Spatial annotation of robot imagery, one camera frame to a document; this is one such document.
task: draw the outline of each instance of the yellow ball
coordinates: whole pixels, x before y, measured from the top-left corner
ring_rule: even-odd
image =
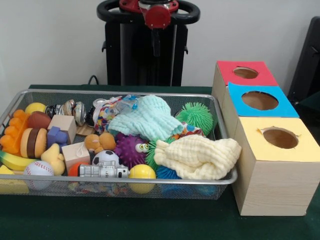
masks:
[[[148,165],[138,164],[130,169],[130,179],[155,179],[155,171]],[[129,183],[132,191],[137,194],[147,194],[154,189],[154,183]]]
[[[40,102],[34,102],[34,103],[29,104],[26,107],[26,109],[24,110],[24,112],[26,114],[32,114],[35,111],[39,111],[39,112],[44,113],[45,109],[46,109],[46,105],[44,105],[44,104],[42,104]]]

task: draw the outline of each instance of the yellow toy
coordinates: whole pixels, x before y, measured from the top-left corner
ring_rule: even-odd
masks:
[[[14,175],[14,172],[5,165],[0,167],[0,174]],[[29,188],[23,180],[2,179],[0,182],[0,194],[28,194]]]
[[[45,109],[46,109],[46,105],[44,105],[44,104],[42,104],[40,102],[34,102],[34,103],[29,104],[25,108],[24,112],[26,114],[32,114],[33,112],[36,112],[36,111],[44,113]]]
[[[130,179],[155,179],[155,171],[146,164],[138,164],[130,169]],[[129,183],[129,187],[136,194],[147,194],[154,189],[153,183]]]
[[[30,163],[34,161],[35,159],[24,158],[0,151],[0,162],[12,170],[23,171]]]
[[[66,169],[65,158],[60,153],[60,148],[57,143],[54,143],[47,151],[42,153],[41,160],[51,165],[55,176],[60,176]]]

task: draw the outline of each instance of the baseball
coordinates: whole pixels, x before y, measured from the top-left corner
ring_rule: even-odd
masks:
[[[34,161],[30,163],[23,172],[24,175],[37,175],[37,176],[53,176],[54,170],[46,161]],[[43,190],[49,187],[52,181],[45,180],[25,180],[31,190]]]

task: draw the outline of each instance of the orange toy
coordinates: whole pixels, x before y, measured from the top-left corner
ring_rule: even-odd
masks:
[[[4,130],[4,136],[0,138],[3,152],[21,156],[20,142],[22,134],[28,127],[29,115],[21,109],[14,112],[13,118],[9,121],[9,126]]]
[[[80,162],[77,162],[76,164],[74,164],[72,167],[70,167],[69,171],[68,171],[68,176],[69,177],[78,177],[78,173],[79,173],[79,166],[81,164],[84,164],[84,165],[90,165],[88,164],[87,162],[85,161],[80,161]]]

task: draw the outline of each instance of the wooden box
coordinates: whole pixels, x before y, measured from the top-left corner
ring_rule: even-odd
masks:
[[[242,117],[298,118],[281,88],[278,86],[244,86],[229,83],[224,94],[222,115],[230,138]]]
[[[67,171],[76,163],[86,162],[90,164],[90,155],[84,142],[79,142],[62,147],[64,162]]]
[[[68,135],[68,144],[73,143],[77,133],[77,125],[74,116],[54,115],[48,126],[48,130],[52,127],[60,128],[62,132],[65,132]]]
[[[320,180],[320,147],[299,118],[239,117],[232,185],[242,216],[303,216]]]
[[[229,83],[247,86],[278,86],[263,61],[217,61],[215,65],[212,96],[220,107]]]

